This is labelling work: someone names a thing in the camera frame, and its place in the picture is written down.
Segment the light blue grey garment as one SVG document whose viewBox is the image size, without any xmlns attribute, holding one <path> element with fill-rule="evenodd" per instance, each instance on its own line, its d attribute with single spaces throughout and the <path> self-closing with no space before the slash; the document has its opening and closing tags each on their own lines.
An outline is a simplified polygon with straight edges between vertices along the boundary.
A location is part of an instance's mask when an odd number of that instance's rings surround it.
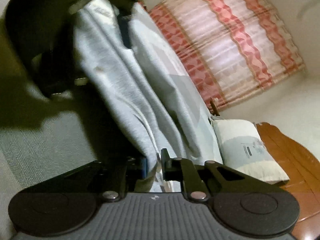
<svg viewBox="0 0 320 240">
<path fill-rule="evenodd" d="M 76 13 L 80 68 L 100 92 L 118 127 L 146 157 L 140 191 L 178 192 L 162 177 L 160 152 L 172 158 L 221 162 L 210 112 L 183 64 L 149 14 L 135 4 L 126 48 L 108 0 L 92 0 Z"/>
</svg>

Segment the patchwork bed sheet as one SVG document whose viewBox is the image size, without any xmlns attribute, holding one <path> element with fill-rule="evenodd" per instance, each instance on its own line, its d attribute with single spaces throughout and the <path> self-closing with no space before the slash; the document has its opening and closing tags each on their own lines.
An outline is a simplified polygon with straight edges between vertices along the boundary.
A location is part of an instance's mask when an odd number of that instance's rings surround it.
<svg viewBox="0 0 320 240">
<path fill-rule="evenodd" d="M 96 159 L 74 95 L 52 100 L 22 77 L 1 80 L 1 239 L 15 230 L 8 205 L 18 191 Z"/>
</svg>

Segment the white grey printed pillow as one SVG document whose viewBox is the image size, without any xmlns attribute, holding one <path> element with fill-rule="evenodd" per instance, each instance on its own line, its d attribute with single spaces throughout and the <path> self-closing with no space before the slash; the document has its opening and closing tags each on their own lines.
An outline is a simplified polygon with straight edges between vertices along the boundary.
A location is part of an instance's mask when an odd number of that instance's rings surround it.
<svg viewBox="0 0 320 240">
<path fill-rule="evenodd" d="M 250 121 L 214 120 L 213 129 L 224 165 L 271 185 L 290 180 Z"/>
</svg>

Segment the brown wooden headboard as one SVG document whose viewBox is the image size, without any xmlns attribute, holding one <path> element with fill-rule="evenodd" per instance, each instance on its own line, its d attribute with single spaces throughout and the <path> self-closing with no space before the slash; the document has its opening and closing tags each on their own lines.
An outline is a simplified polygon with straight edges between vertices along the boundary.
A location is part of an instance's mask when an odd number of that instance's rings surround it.
<svg viewBox="0 0 320 240">
<path fill-rule="evenodd" d="M 292 193 L 300 215 L 292 234 L 296 239 L 319 239 L 319 161 L 304 146 L 269 123 L 257 124 L 268 152 L 287 173 L 289 182 L 281 188 Z"/>
</svg>

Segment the dark wooden bedside table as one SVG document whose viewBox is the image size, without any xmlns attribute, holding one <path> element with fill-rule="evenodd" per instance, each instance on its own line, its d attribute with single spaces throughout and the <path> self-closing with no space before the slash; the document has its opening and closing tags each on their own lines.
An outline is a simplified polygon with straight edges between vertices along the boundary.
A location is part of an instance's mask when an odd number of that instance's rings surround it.
<svg viewBox="0 0 320 240">
<path fill-rule="evenodd" d="M 210 106 L 211 106 L 211 114 L 214 116 L 220 116 L 220 113 L 217 109 L 217 106 L 215 104 L 215 100 L 213 98 L 210 99 Z"/>
</svg>

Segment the dark person clothing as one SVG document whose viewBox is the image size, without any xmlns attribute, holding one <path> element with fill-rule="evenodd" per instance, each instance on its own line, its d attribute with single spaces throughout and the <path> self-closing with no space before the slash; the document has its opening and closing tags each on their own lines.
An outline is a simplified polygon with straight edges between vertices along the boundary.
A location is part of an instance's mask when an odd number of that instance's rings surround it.
<svg viewBox="0 0 320 240">
<path fill-rule="evenodd" d="M 10 0 L 4 15 L 8 40 L 27 77 L 46 98 L 74 85 L 75 15 L 92 0 Z M 137 0 L 109 0 L 129 16 Z"/>
</svg>

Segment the pink red patterned curtain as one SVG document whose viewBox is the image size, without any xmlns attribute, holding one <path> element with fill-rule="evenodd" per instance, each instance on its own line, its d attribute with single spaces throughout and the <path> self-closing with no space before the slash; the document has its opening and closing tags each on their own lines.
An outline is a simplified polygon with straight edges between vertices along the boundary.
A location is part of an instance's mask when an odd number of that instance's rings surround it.
<svg viewBox="0 0 320 240">
<path fill-rule="evenodd" d="M 209 108 L 226 109 L 303 70 L 268 0 L 141 0 Z"/>
</svg>

